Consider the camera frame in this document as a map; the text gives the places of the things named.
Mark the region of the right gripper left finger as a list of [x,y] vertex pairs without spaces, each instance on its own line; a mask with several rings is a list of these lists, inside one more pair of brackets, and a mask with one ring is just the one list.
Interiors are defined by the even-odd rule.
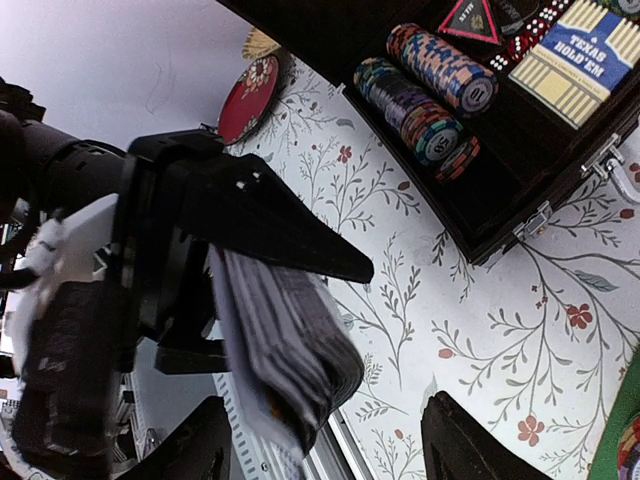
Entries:
[[231,427],[221,397],[209,396],[124,480],[228,479]]

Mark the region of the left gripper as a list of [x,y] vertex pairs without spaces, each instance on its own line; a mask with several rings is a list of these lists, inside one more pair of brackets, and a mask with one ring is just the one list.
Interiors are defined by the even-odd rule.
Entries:
[[[110,241],[94,255],[95,277],[128,293],[116,371],[132,371],[143,338],[156,342],[164,374],[229,371],[224,343],[203,336],[219,319],[210,247],[372,280],[369,257],[317,218],[262,158],[228,155],[211,130],[143,136],[120,150],[53,128],[44,113],[27,89],[2,84],[1,216],[19,228],[1,256],[24,260],[47,220],[117,195]],[[1,286],[22,294],[32,280],[21,266],[3,273]]]

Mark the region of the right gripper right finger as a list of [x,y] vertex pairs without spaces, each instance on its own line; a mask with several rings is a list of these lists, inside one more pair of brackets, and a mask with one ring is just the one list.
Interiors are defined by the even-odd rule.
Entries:
[[428,480],[548,480],[500,444],[444,391],[429,398],[421,435]]

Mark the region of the blue playing card deck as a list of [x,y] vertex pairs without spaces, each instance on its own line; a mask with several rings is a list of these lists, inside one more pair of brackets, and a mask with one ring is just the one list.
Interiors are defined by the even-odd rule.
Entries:
[[209,265],[244,422],[299,462],[358,390],[363,360],[317,275],[218,247]]

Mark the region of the purple black chip stack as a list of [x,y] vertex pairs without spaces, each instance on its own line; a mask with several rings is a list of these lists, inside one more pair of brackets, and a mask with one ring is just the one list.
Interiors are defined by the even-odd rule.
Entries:
[[639,431],[633,428],[627,430],[619,442],[618,479],[639,480]]

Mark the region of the black poker chip case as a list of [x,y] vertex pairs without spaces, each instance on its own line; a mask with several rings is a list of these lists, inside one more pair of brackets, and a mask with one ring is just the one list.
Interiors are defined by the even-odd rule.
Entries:
[[557,207],[582,181],[581,168],[609,140],[637,127],[639,74],[632,71],[584,127],[574,129],[506,76],[484,114],[465,121],[479,157],[441,185],[421,166],[383,116],[356,90],[364,59],[382,56],[398,24],[435,31],[448,1],[231,1],[228,8],[281,44],[344,96],[415,182],[466,259],[482,265],[511,248],[516,228],[539,207]]

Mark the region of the red embroidered round cushion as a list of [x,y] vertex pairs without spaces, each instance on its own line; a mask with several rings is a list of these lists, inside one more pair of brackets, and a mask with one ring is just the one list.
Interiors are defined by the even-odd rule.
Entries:
[[254,60],[229,92],[218,119],[217,131],[229,146],[248,137],[268,113],[276,96],[280,62],[270,54]]

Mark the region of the floral tablecloth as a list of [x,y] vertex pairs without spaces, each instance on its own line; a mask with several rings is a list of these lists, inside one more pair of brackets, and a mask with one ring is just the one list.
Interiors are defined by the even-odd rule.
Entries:
[[270,116],[235,152],[263,157],[376,269],[329,283],[365,365],[344,453],[375,479],[424,478],[420,420],[443,390],[543,473],[586,478],[639,343],[638,207],[592,177],[539,236],[473,266],[337,89],[281,61]]

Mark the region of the woven wicker basket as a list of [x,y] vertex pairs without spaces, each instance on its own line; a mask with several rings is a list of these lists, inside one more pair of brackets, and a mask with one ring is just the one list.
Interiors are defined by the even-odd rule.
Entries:
[[255,61],[273,54],[281,45],[256,27],[252,27],[242,47],[242,58]]

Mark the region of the green poker felt mat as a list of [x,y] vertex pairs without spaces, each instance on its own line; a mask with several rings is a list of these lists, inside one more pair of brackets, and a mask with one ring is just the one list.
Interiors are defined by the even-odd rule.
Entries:
[[589,479],[618,479],[618,449],[622,435],[639,431],[639,348],[628,365],[589,471]]

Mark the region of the poker chip row near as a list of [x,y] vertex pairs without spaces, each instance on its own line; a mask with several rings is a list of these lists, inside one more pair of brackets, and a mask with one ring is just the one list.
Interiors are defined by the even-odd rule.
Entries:
[[481,150],[462,121],[491,106],[499,88],[496,75],[414,23],[395,26],[386,51],[357,66],[356,90],[437,182],[454,181]]

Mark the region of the red triangle all-in marker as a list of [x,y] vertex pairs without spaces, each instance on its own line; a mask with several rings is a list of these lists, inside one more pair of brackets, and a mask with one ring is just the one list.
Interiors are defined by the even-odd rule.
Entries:
[[487,0],[457,0],[439,25],[438,32],[493,45],[500,44]]

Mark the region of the red dice row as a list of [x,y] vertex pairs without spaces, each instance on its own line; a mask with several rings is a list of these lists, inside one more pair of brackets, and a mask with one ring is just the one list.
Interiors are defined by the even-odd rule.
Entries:
[[571,5],[571,0],[493,1],[503,45],[489,68],[506,73],[520,63]]

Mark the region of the boxed playing cards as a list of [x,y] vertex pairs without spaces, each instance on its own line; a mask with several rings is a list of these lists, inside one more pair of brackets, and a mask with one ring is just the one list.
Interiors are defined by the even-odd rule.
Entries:
[[638,61],[638,24],[594,1],[575,1],[509,79],[578,130]]

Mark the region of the front aluminium rail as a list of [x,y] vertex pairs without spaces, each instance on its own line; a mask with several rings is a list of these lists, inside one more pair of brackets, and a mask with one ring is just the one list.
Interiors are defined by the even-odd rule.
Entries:
[[[231,429],[231,479],[289,479],[294,468],[284,449],[260,439],[241,419],[234,382],[229,373],[169,376],[155,370],[126,374],[123,378],[125,405],[135,448],[141,462],[177,430],[209,396],[220,397]],[[346,425],[333,414],[318,435],[316,446],[303,460],[300,479],[372,479],[366,459]]]

